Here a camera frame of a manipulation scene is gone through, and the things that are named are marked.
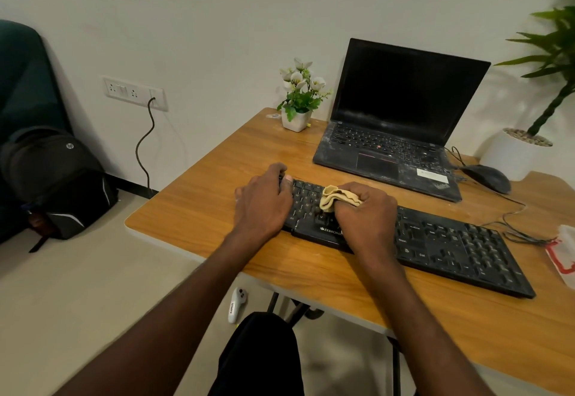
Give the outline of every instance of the forearm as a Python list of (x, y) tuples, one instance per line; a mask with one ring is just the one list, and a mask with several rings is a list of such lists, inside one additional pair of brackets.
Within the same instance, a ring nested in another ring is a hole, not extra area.
[(241, 230), (57, 395), (171, 395), (234, 278), (261, 244)]
[(390, 263), (373, 279), (421, 395), (493, 395), (413, 290), (403, 268)]

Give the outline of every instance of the computer mouse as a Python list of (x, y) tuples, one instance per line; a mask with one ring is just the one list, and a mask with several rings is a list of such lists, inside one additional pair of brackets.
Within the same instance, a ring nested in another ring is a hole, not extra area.
[(507, 179), (507, 176), (495, 168), (483, 166), (482, 164), (472, 164), (470, 166), (464, 166), (460, 170), (479, 184), (497, 193), (507, 195), (507, 193), (511, 192), (511, 183)]

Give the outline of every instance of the yellow object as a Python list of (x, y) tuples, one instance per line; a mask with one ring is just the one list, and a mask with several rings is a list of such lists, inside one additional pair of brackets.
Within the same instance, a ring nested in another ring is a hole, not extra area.
[(349, 190), (340, 189), (338, 186), (327, 186), (321, 193), (320, 209), (331, 213), (334, 210), (335, 200), (347, 202), (359, 207), (362, 204), (359, 196)]

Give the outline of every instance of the person's left hand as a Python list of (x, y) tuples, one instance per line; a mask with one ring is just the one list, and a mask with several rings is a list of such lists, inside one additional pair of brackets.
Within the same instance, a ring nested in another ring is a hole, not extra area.
[(252, 177), (247, 186), (235, 190), (234, 229), (245, 232), (260, 246), (274, 237), (288, 218), (293, 178), (285, 175), (279, 185), (279, 174), (286, 169), (283, 163), (274, 163), (265, 174)]

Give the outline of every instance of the wall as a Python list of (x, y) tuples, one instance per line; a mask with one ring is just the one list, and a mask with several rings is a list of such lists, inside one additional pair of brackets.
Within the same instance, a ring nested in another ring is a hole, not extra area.
[[(278, 68), (295, 56), (336, 86), (349, 37), (497, 62), (527, 52), (505, 38), (543, 29), (528, 14), (558, 0), (1, 0), (0, 17), (49, 46), (77, 133), (112, 174), (145, 183), (134, 158), (147, 110), (105, 98), (100, 75), (166, 90), (170, 111), (141, 158), (161, 189), (263, 107), (280, 101)], [(491, 69), (450, 146), (481, 152), (503, 126), (524, 128), (550, 101), (551, 80)], [(575, 186), (574, 98), (544, 127), (556, 144), (537, 169)], [(329, 116), (331, 102), (316, 112)]]

